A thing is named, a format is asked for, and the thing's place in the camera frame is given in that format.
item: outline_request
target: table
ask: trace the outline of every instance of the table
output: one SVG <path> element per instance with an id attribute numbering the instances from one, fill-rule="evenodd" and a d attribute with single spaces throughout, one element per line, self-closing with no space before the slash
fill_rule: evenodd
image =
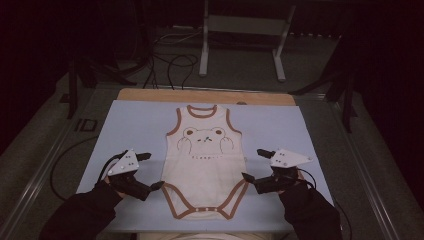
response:
<path id="1" fill-rule="evenodd" d="M 107 159 L 131 148 L 136 153 L 152 153 L 149 160 L 140 163 L 135 177 L 147 185 L 159 181 L 166 154 L 165 133 L 175 126 L 175 109 L 185 104 L 200 107 L 220 104 L 230 109 L 233 126 L 243 133 L 247 172 L 257 178 L 272 173 L 269 161 L 257 155 L 258 148 L 272 151 L 284 146 L 312 157 L 314 161 L 301 168 L 315 177 L 317 189 L 332 203 L 300 109 L 290 95 L 272 93 L 121 90 L 111 106 L 77 191 L 91 190 Z M 252 112 L 256 116 L 247 121 Z M 249 185 L 231 220 L 174 219 L 162 191 L 152 192 L 145 202 L 128 197 L 116 211 L 117 217 L 107 231 L 272 233 L 293 230 L 283 218 L 284 208 L 278 195 L 258 195 L 253 185 Z"/>

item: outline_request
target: onesie armhole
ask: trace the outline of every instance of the onesie armhole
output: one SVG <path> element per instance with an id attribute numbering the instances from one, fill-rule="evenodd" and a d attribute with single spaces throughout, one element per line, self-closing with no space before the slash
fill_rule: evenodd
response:
<path id="1" fill-rule="evenodd" d="M 166 134 L 166 136 L 171 136 L 172 134 L 176 133 L 181 125 L 181 109 L 177 108 L 177 125 L 172 129 L 170 132 Z"/>
<path id="2" fill-rule="evenodd" d="M 226 115 L 226 119 L 227 119 L 228 127 L 229 127 L 231 130 L 233 130 L 234 132 L 238 132 L 238 133 L 240 133 L 240 134 L 241 134 L 241 132 L 240 132 L 239 130 L 235 129 L 235 128 L 233 127 L 233 125 L 231 125 L 231 121 L 230 121 L 230 109 L 227 109 L 227 114 L 225 114 L 225 115 Z"/>

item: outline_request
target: dark background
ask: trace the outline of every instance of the dark background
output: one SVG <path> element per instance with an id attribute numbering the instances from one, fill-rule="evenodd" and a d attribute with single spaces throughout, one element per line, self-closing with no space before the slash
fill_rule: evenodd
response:
<path id="1" fill-rule="evenodd" d="M 210 10 L 273 17 L 278 8 L 267 4 L 281 1 L 260 1 L 259 7 L 255 1 L 228 2 L 214 1 Z M 116 66 L 116 59 L 137 58 L 147 51 L 145 43 L 154 26 L 199 27 L 203 14 L 199 0 L 1 0 L 0 4 L 0 153 L 54 93 L 71 57 L 86 55 Z M 423 9 L 418 1 L 302 1 L 291 27 L 297 37 L 343 35 L 325 71 L 355 68 L 355 90 L 362 94 L 422 208 Z M 139 42 L 134 43 L 131 39 L 137 34 Z"/>

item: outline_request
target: cartoon bear face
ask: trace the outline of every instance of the cartoon bear face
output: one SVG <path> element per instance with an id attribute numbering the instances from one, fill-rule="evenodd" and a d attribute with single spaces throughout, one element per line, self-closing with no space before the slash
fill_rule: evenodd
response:
<path id="1" fill-rule="evenodd" d="M 190 143 L 191 154 L 222 153 L 221 140 L 225 138 L 225 130 L 220 127 L 212 129 L 186 128 L 184 138 Z"/>

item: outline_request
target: power cord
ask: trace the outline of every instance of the power cord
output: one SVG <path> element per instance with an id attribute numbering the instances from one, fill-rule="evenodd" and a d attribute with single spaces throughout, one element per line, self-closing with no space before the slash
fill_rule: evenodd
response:
<path id="1" fill-rule="evenodd" d="M 54 170 L 56 169 L 57 164 L 60 162 L 60 160 L 62 159 L 62 157 L 68 153 L 70 150 L 72 150 L 73 148 L 77 147 L 80 144 L 83 144 L 85 142 L 91 141 L 93 139 L 98 138 L 99 136 L 94 136 L 88 139 L 85 139 L 83 141 L 77 142 L 74 145 L 70 146 L 69 148 L 67 148 L 65 151 L 63 151 L 55 160 L 55 162 L 53 163 L 52 169 L 50 170 L 50 188 L 52 190 L 52 192 L 54 193 L 54 195 L 56 195 L 56 197 L 58 197 L 59 199 L 66 201 L 66 198 L 62 197 L 55 189 L 54 184 L 53 184 L 53 174 L 54 174 Z"/>

